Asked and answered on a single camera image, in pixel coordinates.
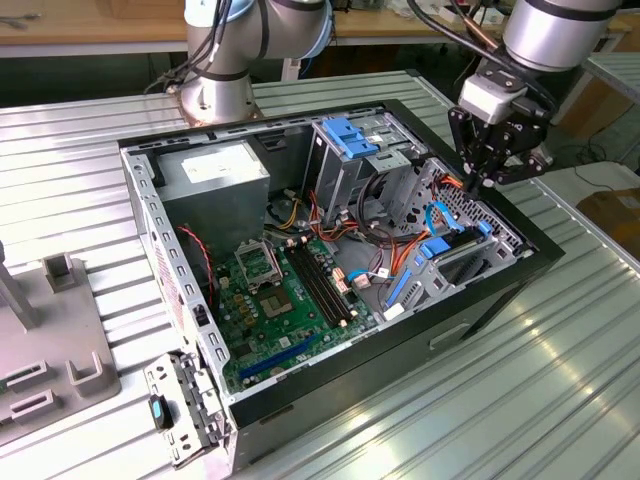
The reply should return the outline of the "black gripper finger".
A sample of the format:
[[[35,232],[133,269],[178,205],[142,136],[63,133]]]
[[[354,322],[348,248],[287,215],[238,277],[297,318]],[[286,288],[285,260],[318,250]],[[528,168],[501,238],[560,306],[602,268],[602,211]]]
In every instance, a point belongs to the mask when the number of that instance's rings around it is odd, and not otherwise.
[[[467,193],[477,193],[481,185],[482,143],[478,140],[475,117],[454,106],[449,110],[449,124],[456,151],[463,162],[463,189]]]
[[[482,187],[510,185],[544,174],[554,158],[544,149],[533,149],[521,155],[493,158],[480,174]]]

